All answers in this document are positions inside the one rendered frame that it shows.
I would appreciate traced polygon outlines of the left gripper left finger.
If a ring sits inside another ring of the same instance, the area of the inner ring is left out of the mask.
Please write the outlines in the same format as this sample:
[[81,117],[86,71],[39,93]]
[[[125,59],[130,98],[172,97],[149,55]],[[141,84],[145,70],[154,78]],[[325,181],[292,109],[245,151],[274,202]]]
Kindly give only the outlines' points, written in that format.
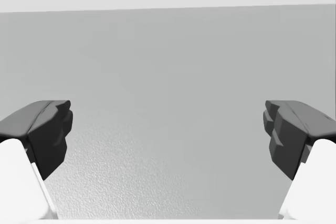
[[0,120],[0,220],[58,219],[44,181],[65,160],[70,107],[36,101]]

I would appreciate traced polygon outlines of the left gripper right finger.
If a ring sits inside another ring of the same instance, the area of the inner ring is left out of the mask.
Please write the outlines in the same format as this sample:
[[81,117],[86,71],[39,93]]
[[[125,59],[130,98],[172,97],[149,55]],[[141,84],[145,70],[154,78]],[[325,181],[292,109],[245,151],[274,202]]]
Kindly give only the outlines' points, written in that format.
[[279,219],[336,220],[336,120],[299,101],[265,106],[271,159],[292,181]]

